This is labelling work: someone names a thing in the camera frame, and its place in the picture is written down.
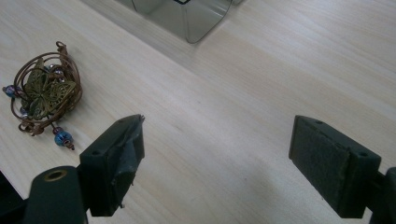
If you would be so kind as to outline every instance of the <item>butterfly ornament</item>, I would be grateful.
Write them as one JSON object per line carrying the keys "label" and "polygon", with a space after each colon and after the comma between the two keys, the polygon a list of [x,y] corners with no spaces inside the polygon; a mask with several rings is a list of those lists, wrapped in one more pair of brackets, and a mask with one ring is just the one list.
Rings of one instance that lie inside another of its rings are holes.
{"label": "butterfly ornament", "polygon": [[21,120],[20,131],[35,136],[51,126],[55,143],[74,150],[72,135],[53,123],[74,109],[82,88],[78,69],[68,56],[66,45],[59,41],[56,45],[58,52],[33,58],[16,75],[14,84],[4,87],[3,92],[11,98],[13,115]]}

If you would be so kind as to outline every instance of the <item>copper wire brooch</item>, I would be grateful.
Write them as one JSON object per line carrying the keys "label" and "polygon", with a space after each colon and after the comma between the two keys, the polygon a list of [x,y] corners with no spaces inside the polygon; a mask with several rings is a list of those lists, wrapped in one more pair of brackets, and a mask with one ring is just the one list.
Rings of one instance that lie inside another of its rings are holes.
{"label": "copper wire brooch", "polygon": [[56,46],[58,52],[38,55],[24,65],[13,85],[4,87],[3,92],[11,97],[11,111],[21,120],[21,132],[35,136],[50,125],[55,143],[74,150],[72,135],[53,123],[75,108],[82,88],[77,66],[68,56],[66,45],[58,41]]}

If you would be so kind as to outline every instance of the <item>wooden table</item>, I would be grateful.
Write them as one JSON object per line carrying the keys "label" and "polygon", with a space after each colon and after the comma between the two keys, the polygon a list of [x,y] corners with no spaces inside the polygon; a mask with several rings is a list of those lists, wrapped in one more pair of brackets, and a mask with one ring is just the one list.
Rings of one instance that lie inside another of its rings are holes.
{"label": "wooden table", "polygon": [[63,41],[84,95],[59,125],[21,133],[0,97],[0,170],[22,197],[79,164],[115,120],[143,114],[146,158],[114,217],[90,223],[368,223],[341,219],[288,158],[295,115],[396,165],[396,2],[246,0],[189,45],[114,1],[0,1],[0,83]]}

